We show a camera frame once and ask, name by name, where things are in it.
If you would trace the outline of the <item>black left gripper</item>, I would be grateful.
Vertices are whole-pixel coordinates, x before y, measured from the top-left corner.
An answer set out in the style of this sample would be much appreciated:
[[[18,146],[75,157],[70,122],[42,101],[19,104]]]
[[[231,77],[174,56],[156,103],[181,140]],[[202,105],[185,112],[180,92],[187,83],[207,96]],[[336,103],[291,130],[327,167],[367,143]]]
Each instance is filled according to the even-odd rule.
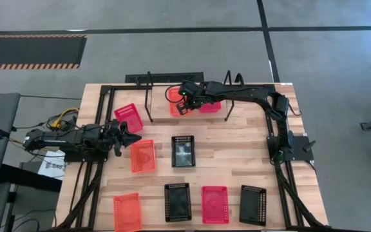
[[[127,148],[140,141],[141,138],[140,135],[129,132],[126,121],[120,122],[117,119],[103,125],[87,124],[82,127],[82,148],[84,150],[106,152],[113,148],[116,157],[122,155],[121,147]]]

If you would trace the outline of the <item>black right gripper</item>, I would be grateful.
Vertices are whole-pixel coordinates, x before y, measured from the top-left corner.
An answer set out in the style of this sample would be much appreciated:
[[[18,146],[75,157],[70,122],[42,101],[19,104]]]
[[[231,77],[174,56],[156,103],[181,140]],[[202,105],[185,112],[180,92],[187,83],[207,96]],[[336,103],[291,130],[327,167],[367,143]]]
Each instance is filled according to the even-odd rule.
[[[180,85],[179,94],[182,96],[183,101],[176,105],[180,115],[185,115],[189,111],[190,106],[202,106],[202,94],[204,93],[204,84],[186,81]]]

